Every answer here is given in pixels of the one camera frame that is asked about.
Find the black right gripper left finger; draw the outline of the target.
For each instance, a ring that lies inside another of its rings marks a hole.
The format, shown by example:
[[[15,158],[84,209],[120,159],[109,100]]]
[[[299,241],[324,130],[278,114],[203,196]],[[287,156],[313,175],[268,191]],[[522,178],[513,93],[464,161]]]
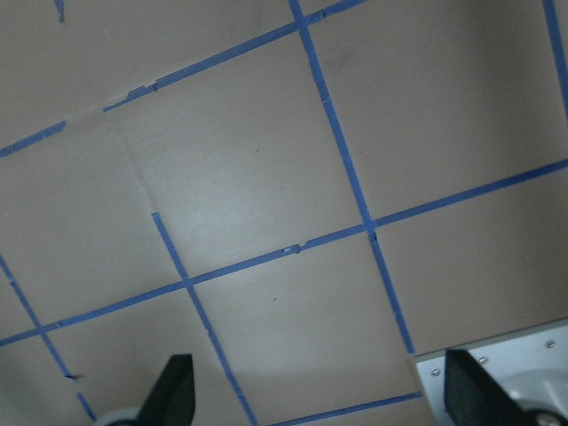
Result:
[[[138,425],[189,426],[195,409],[193,356],[172,355],[138,412]]]

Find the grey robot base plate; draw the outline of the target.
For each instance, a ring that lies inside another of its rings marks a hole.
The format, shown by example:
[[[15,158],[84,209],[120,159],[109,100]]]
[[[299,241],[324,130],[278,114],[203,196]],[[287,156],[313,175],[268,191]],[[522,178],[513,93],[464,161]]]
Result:
[[[465,349],[523,408],[542,407],[567,420],[567,318],[456,346]],[[445,350],[416,358],[437,425],[455,425],[444,403]]]

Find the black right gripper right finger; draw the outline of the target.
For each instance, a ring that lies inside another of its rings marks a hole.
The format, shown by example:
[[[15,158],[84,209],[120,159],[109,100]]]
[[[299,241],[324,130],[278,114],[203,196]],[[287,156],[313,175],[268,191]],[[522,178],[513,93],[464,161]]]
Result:
[[[447,350],[444,406],[454,425],[530,425],[530,418],[467,350]]]

